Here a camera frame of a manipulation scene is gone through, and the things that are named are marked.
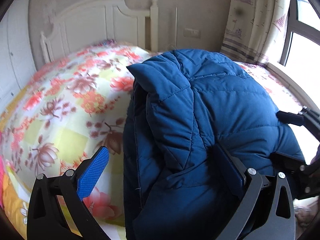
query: window frame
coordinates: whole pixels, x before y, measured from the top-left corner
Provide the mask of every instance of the window frame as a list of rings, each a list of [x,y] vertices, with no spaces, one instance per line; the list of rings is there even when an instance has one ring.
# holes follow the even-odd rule
[[[288,11],[287,33],[284,41],[284,49],[280,59],[280,64],[285,66],[290,53],[293,33],[297,33],[320,46],[320,31],[298,20],[298,4],[297,0],[290,0]]]

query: window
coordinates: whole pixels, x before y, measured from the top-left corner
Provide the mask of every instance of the window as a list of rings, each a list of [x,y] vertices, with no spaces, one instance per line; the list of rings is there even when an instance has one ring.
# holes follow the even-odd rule
[[[320,108],[320,19],[308,0],[291,0],[281,70]]]

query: textured blue pad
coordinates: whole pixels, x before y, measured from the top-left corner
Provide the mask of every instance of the textured blue pad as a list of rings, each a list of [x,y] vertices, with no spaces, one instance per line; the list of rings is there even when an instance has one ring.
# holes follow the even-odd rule
[[[81,201],[91,194],[108,161],[109,151],[106,147],[103,147],[78,179],[77,194]]]

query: bed post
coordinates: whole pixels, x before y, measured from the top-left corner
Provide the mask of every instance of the bed post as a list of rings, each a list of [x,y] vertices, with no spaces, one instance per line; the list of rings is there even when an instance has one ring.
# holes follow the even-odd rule
[[[42,49],[42,53],[43,53],[43,56],[44,56],[44,61],[46,63],[49,63],[50,62],[50,57],[49,57],[47,45],[45,43],[46,39],[47,38],[44,36],[44,32],[41,31],[41,39],[40,39],[41,49]]]
[[[150,21],[151,21],[151,51],[158,51],[158,14],[159,9],[157,5],[158,0],[152,0],[150,7]]]

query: window pane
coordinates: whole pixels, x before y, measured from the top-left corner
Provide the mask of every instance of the window pane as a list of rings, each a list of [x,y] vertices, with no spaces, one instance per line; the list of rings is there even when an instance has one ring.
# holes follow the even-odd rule
[[[320,31],[320,19],[308,0],[297,0],[298,20]]]
[[[284,72],[295,81],[320,108],[320,46],[293,33]]]

